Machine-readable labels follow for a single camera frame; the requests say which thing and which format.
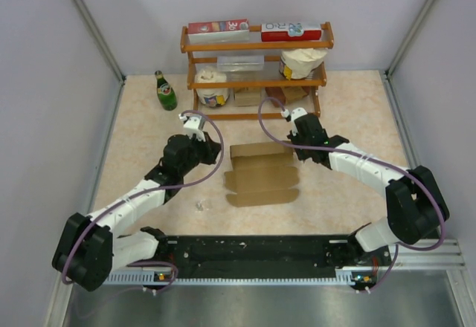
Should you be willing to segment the brown cardboard box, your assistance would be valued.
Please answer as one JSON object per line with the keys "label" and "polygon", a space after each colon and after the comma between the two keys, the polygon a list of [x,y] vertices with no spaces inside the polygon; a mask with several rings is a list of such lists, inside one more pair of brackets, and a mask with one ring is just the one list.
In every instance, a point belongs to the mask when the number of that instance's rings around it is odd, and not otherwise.
{"label": "brown cardboard box", "polygon": [[232,170],[225,173],[227,202],[234,207],[288,204],[300,193],[293,149],[275,142],[230,146]]}

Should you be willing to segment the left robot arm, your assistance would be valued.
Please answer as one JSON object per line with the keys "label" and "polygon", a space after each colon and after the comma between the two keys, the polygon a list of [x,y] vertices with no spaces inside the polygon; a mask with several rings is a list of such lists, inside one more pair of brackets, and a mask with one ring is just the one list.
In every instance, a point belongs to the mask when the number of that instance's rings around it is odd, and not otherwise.
{"label": "left robot arm", "polygon": [[164,263],[169,254],[165,243],[148,232],[126,236],[124,231],[187,187],[184,177],[197,166],[219,167],[223,146],[223,141],[213,141],[207,132],[173,135],[158,163],[128,193],[87,216],[71,215],[51,263],[62,282],[94,291],[118,268],[145,259],[153,265]]}

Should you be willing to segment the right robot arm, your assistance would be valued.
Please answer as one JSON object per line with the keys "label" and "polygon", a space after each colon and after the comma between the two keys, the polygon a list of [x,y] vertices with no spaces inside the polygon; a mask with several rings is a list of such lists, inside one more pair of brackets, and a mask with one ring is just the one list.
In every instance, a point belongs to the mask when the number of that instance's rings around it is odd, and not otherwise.
{"label": "right robot arm", "polygon": [[431,170],[394,166],[361,151],[348,139],[330,137],[315,114],[298,108],[281,113],[292,126],[287,138],[300,161],[307,159],[344,173],[385,199],[387,215],[347,237],[335,256],[344,264],[362,265],[381,247],[413,245],[444,230],[449,211]]}

